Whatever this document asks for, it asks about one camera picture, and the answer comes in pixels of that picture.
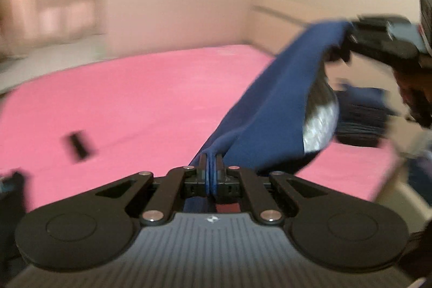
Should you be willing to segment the person's right hand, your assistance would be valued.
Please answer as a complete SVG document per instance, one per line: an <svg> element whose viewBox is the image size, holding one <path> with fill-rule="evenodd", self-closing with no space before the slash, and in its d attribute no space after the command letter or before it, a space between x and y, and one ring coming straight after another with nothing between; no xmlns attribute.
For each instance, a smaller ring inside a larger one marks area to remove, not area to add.
<svg viewBox="0 0 432 288"><path fill-rule="evenodd" d="M396 61L393 74L403 103L411 118L424 128L431 128L431 67L421 67L417 61Z"/></svg>

